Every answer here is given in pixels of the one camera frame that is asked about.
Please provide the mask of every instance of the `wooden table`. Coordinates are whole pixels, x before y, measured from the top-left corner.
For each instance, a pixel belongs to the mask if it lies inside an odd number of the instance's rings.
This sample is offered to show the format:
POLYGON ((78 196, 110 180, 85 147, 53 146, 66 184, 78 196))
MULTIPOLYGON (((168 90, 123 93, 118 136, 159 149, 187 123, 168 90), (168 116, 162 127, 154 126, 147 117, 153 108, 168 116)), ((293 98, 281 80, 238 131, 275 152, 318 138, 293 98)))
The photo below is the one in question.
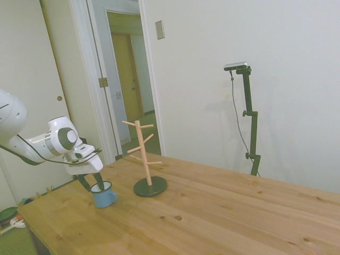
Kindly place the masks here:
POLYGON ((150 174, 168 181, 154 198, 134 195, 143 165, 125 157, 101 172, 119 196, 111 206, 96 208, 73 182, 19 212, 52 254, 340 254, 340 194, 148 159, 163 162, 150 174))

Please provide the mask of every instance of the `mug handle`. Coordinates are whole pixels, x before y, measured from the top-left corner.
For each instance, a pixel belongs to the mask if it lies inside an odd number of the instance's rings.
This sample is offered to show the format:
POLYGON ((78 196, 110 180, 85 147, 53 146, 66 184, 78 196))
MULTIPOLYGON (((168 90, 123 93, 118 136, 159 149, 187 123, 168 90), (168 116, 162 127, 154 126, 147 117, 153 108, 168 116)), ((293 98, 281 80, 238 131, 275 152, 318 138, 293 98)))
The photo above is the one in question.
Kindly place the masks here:
POLYGON ((116 192, 114 192, 113 190, 110 190, 110 194, 113 197, 113 201, 116 202, 118 200, 118 195, 116 192))

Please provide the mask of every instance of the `green carpet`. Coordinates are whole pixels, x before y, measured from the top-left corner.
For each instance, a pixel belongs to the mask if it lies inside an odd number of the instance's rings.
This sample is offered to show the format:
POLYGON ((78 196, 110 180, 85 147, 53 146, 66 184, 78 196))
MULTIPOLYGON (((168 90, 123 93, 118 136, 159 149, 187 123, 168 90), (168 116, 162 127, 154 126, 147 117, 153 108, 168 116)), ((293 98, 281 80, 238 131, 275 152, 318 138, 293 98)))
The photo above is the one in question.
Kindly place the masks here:
POLYGON ((0 235, 1 255, 36 255, 34 244, 27 228, 13 228, 0 235))

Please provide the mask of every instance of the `wooden mug stand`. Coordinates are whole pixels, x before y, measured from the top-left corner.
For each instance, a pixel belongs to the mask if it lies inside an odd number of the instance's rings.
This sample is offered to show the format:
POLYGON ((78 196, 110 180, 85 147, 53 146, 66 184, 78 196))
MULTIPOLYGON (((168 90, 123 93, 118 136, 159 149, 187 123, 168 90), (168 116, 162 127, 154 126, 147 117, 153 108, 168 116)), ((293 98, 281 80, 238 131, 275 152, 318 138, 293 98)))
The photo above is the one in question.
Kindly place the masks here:
POLYGON ((151 137, 154 136, 154 134, 151 134, 149 137, 147 137, 145 140, 143 139, 143 134, 142 134, 142 129, 146 129, 146 128, 152 128, 154 125, 145 125, 145 126, 141 126, 140 125, 140 121, 135 121, 134 124, 127 122, 127 121, 123 121, 123 123, 130 125, 130 126, 135 126, 136 127, 136 131, 137 131, 137 137, 138 137, 138 142, 139 142, 139 146, 128 150, 127 153, 131 153, 137 150, 140 150, 142 153, 142 158, 130 155, 130 157, 133 157, 139 161, 143 162, 144 165, 144 169, 145 169, 145 174, 146 174, 146 178, 141 179, 140 181, 138 181, 134 187, 133 187, 133 191, 136 195, 140 196, 140 197, 147 197, 147 198, 151 198, 154 197, 158 194, 161 194, 163 191, 166 190, 167 188, 167 182, 164 178, 159 177, 159 176, 150 176, 149 173, 149 166, 148 165, 152 165, 152 164, 161 164, 161 162, 148 162, 147 159, 147 154, 145 151, 145 143, 147 141, 150 140, 151 137))

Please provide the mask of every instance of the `doorway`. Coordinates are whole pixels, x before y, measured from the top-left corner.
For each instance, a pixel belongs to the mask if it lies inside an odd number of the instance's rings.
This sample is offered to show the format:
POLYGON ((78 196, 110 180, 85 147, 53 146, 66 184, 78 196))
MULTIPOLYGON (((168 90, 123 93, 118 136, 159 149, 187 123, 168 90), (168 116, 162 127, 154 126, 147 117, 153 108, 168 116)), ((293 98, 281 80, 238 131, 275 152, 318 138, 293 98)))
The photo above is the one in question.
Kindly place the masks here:
MULTIPOLYGON (((107 17, 121 89, 110 88, 112 101, 121 98, 127 121, 139 120, 141 125, 154 125, 142 130, 145 138, 154 134, 146 143, 146 151, 161 155, 140 16, 107 12, 107 17)), ((129 126, 129 133, 129 139, 121 140, 123 156, 139 146, 135 128, 129 126)))

